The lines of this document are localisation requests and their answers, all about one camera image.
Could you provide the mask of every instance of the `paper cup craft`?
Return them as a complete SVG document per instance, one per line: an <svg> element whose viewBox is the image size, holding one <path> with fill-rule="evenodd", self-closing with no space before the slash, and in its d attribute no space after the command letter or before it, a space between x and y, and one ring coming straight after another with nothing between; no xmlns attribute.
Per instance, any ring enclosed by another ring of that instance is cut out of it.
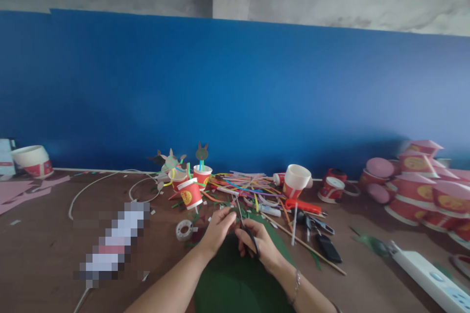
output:
<svg viewBox="0 0 470 313"><path fill-rule="evenodd" d="M428 212L417 205L405 203L398 199L386 205L385 211L395 219L411 226L418 226L421 219Z"/></svg>
<svg viewBox="0 0 470 313"><path fill-rule="evenodd" d="M282 193L287 198L297 199L311 178L311 172L305 167L296 164L289 165L285 173Z"/></svg>
<svg viewBox="0 0 470 313"><path fill-rule="evenodd" d="M434 204L442 214L468 217L470 187L449 181L436 181L433 185Z"/></svg>
<svg viewBox="0 0 470 313"><path fill-rule="evenodd" d="M449 232L449 236L466 249L470 249L470 220L462 221Z"/></svg>
<svg viewBox="0 0 470 313"><path fill-rule="evenodd" d="M276 173L273 175L274 184L278 187L284 186L285 173Z"/></svg>
<svg viewBox="0 0 470 313"><path fill-rule="evenodd" d="M54 173L49 154L43 146L30 146L11 152L13 160L35 179L45 179Z"/></svg>
<svg viewBox="0 0 470 313"><path fill-rule="evenodd" d="M391 177L401 174L401 163L399 160L389 159L393 165L393 174Z"/></svg>
<svg viewBox="0 0 470 313"><path fill-rule="evenodd" d="M327 177L325 185L318 192L318 198L326 203L337 203L343 194L344 182L334 178Z"/></svg>
<svg viewBox="0 0 470 313"><path fill-rule="evenodd" d="M359 189L364 190L368 184L385 184L387 181L388 179L374 176L369 173L366 169L364 169L362 171L361 177L359 178L359 183L357 184L357 186L359 187Z"/></svg>
<svg viewBox="0 0 470 313"><path fill-rule="evenodd" d="M187 181L189 178L188 173L181 172L176 169L170 170L170 172L168 173L168 176L170 177L170 180L173 181L173 189L175 191L178 191L178 186L182 184L183 182Z"/></svg>
<svg viewBox="0 0 470 313"><path fill-rule="evenodd" d="M422 224L435 231L448 232L461 222L462 218L455 218L450 215L442 214L439 211L430 211L423 218Z"/></svg>
<svg viewBox="0 0 470 313"><path fill-rule="evenodd" d="M411 141L410 145L406 150L416 151L425 153L431 157L435 157L438 151L444 149L444 147L440 146L439 144L433 142L432 140L419 140L419 141Z"/></svg>
<svg viewBox="0 0 470 313"><path fill-rule="evenodd" d="M436 171L429 161L429 156L422 152L407 150L399 155L401 173L418 173L428 178L437 178Z"/></svg>
<svg viewBox="0 0 470 313"><path fill-rule="evenodd" d="M201 165L195 165L194 166L194 176L197 178L198 183L202 183L204 186L199 186L199 189L201 191L204 191L207 186L207 182L209 181L209 177L211 177L212 174L212 168L210 168L207 165L204 165L203 170L200 170Z"/></svg>
<svg viewBox="0 0 470 313"><path fill-rule="evenodd" d="M381 186L376 183L371 183L367 185L367 193L374 199L377 203L386 204L390 201L393 191L387 189L386 186Z"/></svg>
<svg viewBox="0 0 470 313"><path fill-rule="evenodd" d="M369 159L366 164L366 169L370 174L383 179L389 178L395 171L393 164L383 158Z"/></svg>
<svg viewBox="0 0 470 313"><path fill-rule="evenodd" d="M187 180L178 185L178 191L181 191L181 198L186 205L187 210L191 210L202 203L199 185L195 184L197 178Z"/></svg>
<svg viewBox="0 0 470 313"><path fill-rule="evenodd" d="M434 210L435 206L432 186L435 185L436 182L415 173L398 175L397 179L400 180L397 199L406 198L408 200L414 200L420 203L412 202L413 204L420 205L429 210Z"/></svg>

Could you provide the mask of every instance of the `black tool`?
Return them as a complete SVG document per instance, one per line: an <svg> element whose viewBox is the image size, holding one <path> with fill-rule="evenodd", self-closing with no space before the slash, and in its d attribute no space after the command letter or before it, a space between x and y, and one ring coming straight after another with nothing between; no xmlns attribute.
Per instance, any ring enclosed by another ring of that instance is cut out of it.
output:
<svg viewBox="0 0 470 313"><path fill-rule="evenodd" d="M245 226L245 224L243 223L243 216L241 215L241 208L240 208L240 203L238 203L238 197L237 196L233 196L235 199L236 199L236 204L238 205L238 211L240 213L240 227L242 230L244 230L248 236L250 236L251 240L253 241L253 244L255 245L255 258L256 259L259 259L259 248L258 248L258 244L256 243L256 240L255 240L255 237L253 236L253 233L251 233L250 229L247 228ZM245 252L248 253L248 246L247 245L244 245L245 246Z"/></svg>
<svg viewBox="0 0 470 313"><path fill-rule="evenodd" d="M315 229L318 232L315 235L315 239L317 240L318 245L322 249L322 252L325 255L326 259L334 263L342 263L343 260L341 259L341 256L339 255L336 248L333 246L333 243L331 242L329 237L326 235L322 235L317 226L315 226Z"/></svg>

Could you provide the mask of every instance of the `blue wall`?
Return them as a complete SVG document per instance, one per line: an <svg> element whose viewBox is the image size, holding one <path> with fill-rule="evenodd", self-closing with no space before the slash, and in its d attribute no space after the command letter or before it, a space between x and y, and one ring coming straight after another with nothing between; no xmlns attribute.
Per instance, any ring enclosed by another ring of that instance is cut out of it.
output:
<svg viewBox="0 0 470 313"><path fill-rule="evenodd" d="M0 135L53 165L357 177L407 138L470 157L470 38L52 10L0 12Z"/></svg>

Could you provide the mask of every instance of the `green paper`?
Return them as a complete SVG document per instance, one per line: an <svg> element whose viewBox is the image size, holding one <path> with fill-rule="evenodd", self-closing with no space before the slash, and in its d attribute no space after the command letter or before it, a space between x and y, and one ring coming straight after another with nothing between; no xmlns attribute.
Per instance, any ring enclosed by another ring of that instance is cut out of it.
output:
<svg viewBox="0 0 470 313"><path fill-rule="evenodd" d="M275 229L261 215L274 245L290 263L292 258ZM250 256L240 257L238 238L227 235L217 255L204 269L194 293L197 313L294 312L284 290L263 264Z"/></svg>

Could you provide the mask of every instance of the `wooden stick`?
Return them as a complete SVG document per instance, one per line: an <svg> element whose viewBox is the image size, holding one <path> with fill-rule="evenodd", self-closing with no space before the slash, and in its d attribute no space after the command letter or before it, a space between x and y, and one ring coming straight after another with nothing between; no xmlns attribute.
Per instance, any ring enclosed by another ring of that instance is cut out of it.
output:
<svg viewBox="0 0 470 313"><path fill-rule="evenodd" d="M286 234L288 234L289 236L292 236L292 233L289 232L289 230L286 230L285 228L283 228L281 225L279 225L277 222L275 222L272 218L270 218L269 216L267 216L266 214L264 214L263 212L261 212L261 214L263 214L267 220L275 223L282 231L284 231ZM301 245L303 245L305 248L307 248L308 250L311 250L313 253L315 253L317 256L319 256L321 259L323 259L327 264L331 265L333 268L335 268L337 271L339 271L341 274L343 274L344 276L346 276L346 272L343 271L342 269L340 269L337 265L335 265L334 263L330 262L328 259L326 259L324 256L322 256L320 253L318 253L316 250L314 250L312 247L310 247L309 245L307 245L304 241L302 241L300 238L298 238L297 236L295 236L295 239L297 240L298 243L300 243Z"/></svg>

